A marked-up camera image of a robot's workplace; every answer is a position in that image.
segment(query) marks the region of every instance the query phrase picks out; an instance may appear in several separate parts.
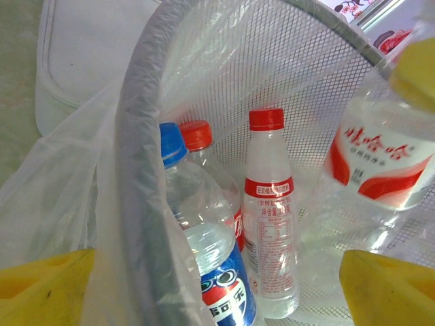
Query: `yellow object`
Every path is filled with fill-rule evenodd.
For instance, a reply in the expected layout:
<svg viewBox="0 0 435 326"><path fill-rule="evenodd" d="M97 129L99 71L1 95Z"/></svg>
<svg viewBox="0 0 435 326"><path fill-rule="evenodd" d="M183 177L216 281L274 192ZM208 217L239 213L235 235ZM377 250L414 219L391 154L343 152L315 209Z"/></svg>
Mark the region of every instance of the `yellow object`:
<svg viewBox="0 0 435 326"><path fill-rule="evenodd" d="M435 270L346 251L340 282L355 326L434 326Z"/></svg>
<svg viewBox="0 0 435 326"><path fill-rule="evenodd" d="M416 109L435 113L435 37L407 46L389 81Z"/></svg>
<svg viewBox="0 0 435 326"><path fill-rule="evenodd" d="M0 270L0 326L76 326L94 250Z"/></svg>

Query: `bottle label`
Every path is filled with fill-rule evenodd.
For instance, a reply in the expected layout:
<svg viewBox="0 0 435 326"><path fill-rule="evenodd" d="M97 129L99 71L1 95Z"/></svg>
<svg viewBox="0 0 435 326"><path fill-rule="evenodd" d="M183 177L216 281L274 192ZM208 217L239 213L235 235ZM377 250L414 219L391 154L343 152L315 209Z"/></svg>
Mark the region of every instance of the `bottle label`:
<svg viewBox="0 0 435 326"><path fill-rule="evenodd" d="M243 212L246 221L255 221L252 228L245 228L253 271L249 281L254 293L271 299L287 297L296 290L293 190L293 178L278 183L245 182L245 193L255 198Z"/></svg>
<svg viewBox="0 0 435 326"><path fill-rule="evenodd" d="M245 248L245 237L243 235L243 220L242 208L239 208L236 215L234 215L234 223L236 225L236 239L239 244L240 252Z"/></svg>
<svg viewBox="0 0 435 326"><path fill-rule="evenodd" d="M257 309L238 245L214 271L201 277L203 301L219 326L252 326Z"/></svg>
<svg viewBox="0 0 435 326"><path fill-rule="evenodd" d="M435 175L435 143L379 127L348 114L323 170L349 191L389 209L418 204Z"/></svg>

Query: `water bottle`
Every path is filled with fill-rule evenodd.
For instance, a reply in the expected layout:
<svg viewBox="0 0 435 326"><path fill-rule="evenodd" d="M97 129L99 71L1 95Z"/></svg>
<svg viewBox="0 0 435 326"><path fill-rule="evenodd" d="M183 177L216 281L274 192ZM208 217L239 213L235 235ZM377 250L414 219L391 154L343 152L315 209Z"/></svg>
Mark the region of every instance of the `water bottle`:
<svg viewBox="0 0 435 326"><path fill-rule="evenodd" d="M180 125L184 143L188 148L189 160L202 166L217 182L224 192L224 197L230 203L234 215L235 234L240 251L245 247L243 225L241 219L241 201L237 184L224 167L216 160L211 146L213 136L210 124L205 120L185 122Z"/></svg>
<svg viewBox="0 0 435 326"><path fill-rule="evenodd" d="M243 227L249 282L264 316L281 319L298 307L295 232L298 210L282 135L282 109L249 113Z"/></svg>
<svg viewBox="0 0 435 326"><path fill-rule="evenodd" d="M195 163L174 123L160 125L167 202L201 274L203 301L219 326L252 326L256 303L234 236L231 207L219 185Z"/></svg>
<svg viewBox="0 0 435 326"><path fill-rule="evenodd" d="M343 115L302 220L299 262L324 292L340 291L344 251L384 252L433 185L434 51L435 38L407 46Z"/></svg>

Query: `pepsi label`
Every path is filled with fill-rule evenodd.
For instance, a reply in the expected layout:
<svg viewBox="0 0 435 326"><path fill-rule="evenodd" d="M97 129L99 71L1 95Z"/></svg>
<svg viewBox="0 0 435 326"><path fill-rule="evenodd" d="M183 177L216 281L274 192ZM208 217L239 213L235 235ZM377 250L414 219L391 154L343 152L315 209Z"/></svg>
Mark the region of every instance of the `pepsi label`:
<svg viewBox="0 0 435 326"><path fill-rule="evenodd" d="M256 303L237 243L220 267L201 277L201 289L203 301L219 326L254 324Z"/></svg>

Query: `floor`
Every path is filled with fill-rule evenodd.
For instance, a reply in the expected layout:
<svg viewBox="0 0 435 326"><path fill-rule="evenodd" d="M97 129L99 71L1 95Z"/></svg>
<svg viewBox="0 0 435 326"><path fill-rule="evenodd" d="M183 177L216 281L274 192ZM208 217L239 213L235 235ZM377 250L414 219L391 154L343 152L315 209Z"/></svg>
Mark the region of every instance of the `floor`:
<svg viewBox="0 0 435 326"><path fill-rule="evenodd" d="M34 97L42 2L0 0L0 185L41 136Z"/></svg>

